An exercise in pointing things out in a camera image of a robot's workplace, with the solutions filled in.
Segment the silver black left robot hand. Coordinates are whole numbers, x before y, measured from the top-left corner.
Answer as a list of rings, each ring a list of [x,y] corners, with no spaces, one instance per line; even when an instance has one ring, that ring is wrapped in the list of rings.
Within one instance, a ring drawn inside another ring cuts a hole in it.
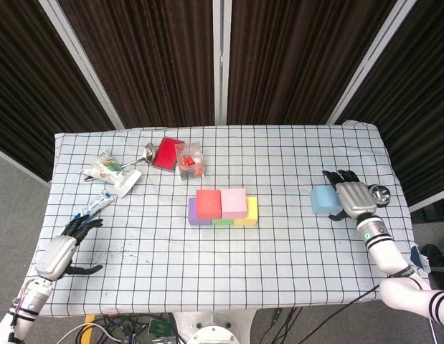
[[[90,220],[89,215],[72,219],[62,233],[49,244],[35,265],[37,276],[49,281],[57,281],[67,275],[91,275],[100,271],[103,266],[95,265],[90,268],[72,265],[72,258],[82,240],[93,228],[103,226],[103,219]]]

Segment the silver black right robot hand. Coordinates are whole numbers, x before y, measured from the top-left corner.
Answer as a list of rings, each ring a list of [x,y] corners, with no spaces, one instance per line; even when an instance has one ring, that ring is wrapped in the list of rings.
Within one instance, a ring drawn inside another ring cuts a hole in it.
[[[365,183],[362,183],[355,172],[338,170],[337,172],[322,171],[323,175],[333,186],[342,210],[336,215],[329,215],[332,221],[341,221],[345,218],[357,220],[360,216],[376,213],[377,205]]]

